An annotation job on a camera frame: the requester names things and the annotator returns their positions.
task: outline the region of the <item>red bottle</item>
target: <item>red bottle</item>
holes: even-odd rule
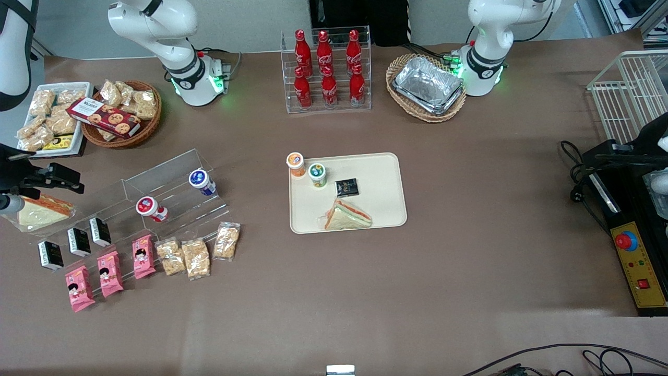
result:
[[[299,101],[299,108],[306,110],[311,107],[311,87],[309,81],[304,77],[302,67],[295,68],[295,92]]]
[[[304,77],[313,75],[313,65],[311,64],[311,48],[304,40],[305,35],[302,29],[295,31],[297,45],[295,46],[295,55],[297,56],[297,65],[304,70]]]
[[[353,66],[362,62],[362,47],[359,46],[359,31],[352,29],[348,33],[348,48],[345,49],[345,62],[348,75],[353,74]]]
[[[332,109],[336,107],[338,99],[336,97],[336,80],[333,77],[334,70],[331,66],[323,67],[323,99],[325,108]]]
[[[323,68],[328,66],[334,71],[332,66],[332,47],[329,45],[329,34],[325,30],[318,33],[318,50],[315,52],[318,57],[318,66],[322,73]]]
[[[353,66],[353,76],[350,77],[350,105],[352,107],[361,107],[364,104],[364,77],[362,77],[362,64],[357,63]]]

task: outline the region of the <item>clear acrylic stand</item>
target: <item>clear acrylic stand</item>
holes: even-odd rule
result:
[[[362,107],[352,107],[350,105],[350,76],[348,76],[345,50],[348,47],[348,33],[350,30],[359,31],[359,45],[362,47],[362,76],[364,76],[366,95]],[[321,82],[322,74],[318,69],[318,58],[316,50],[318,48],[318,33],[321,30],[327,30],[332,47],[332,58],[334,65],[334,78],[337,81],[337,96],[339,103],[332,109],[325,108],[323,101]],[[295,93],[295,68],[297,67],[297,57],[295,56],[295,45],[297,40],[295,34],[288,35],[281,32],[281,62],[283,64],[283,84],[285,85],[285,106],[288,113],[305,112],[326,112],[342,110],[370,110],[371,109],[371,34],[369,26],[359,27],[330,27],[327,29],[311,29],[311,36],[307,33],[307,43],[311,47],[311,61],[313,64],[313,75],[308,79],[311,85],[310,108],[302,110],[299,107],[299,101]]]
[[[97,258],[114,250],[118,252],[123,281],[130,285],[134,283],[134,278],[131,277],[134,276],[132,242],[135,239],[151,235],[153,242],[172,236],[180,241],[204,238],[204,241],[211,242],[216,236],[219,223],[232,221],[232,217],[227,204],[218,195],[220,185],[216,194],[211,196],[203,195],[190,185],[188,176],[196,169],[206,170],[213,181],[217,178],[222,181],[218,171],[214,170],[196,149],[192,149],[139,175],[89,194],[90,199],[78,205],[72,218],[46,227],[49,234],[38,241],[49,241],[60,246],[65,267],[55,272],[65,275],[80,266],[86,266],[90,274],[91,289],[94,295],[97,295],[100,293]],[[146,195],[152,196],[168,209],[169,216],[166,221],[158,223],[136,212],[137,200]],[[88,220],[94,217],[100,218],[109,226],[112,245],[103,248],[93,243]],[[81,258],[69,252],[67,230],[72,227],[82,229],[88,234],[90,255]],[[33,243],[35,254],[38,242]]]

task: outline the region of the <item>foil tray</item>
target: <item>foil tray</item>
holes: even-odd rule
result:
[[[394,90],[431,114],[443,115],[463,91],[461,78],[424,57],[408,60],[392,81]]]

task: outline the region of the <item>red button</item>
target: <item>red button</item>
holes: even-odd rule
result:
[[[623,250],[628,250],[633,245],[631,237],[625,233],[620,233],[615,237],[615,243]]]
[[[638,280],[638,288],[640,288],[641,290],[649,288],[649,281],[648,280]]]

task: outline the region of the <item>sandwich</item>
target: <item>sandwich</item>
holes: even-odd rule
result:
[[[66,201],[41,194],[38,200],[23,197],[25,206],[18,213],[19,225],[30,232],[70,217],[74,206]]]
[[[368,227],[371,227],[371,217],[342,199],[334,201],[334,206],[327,212],[326,230]]]

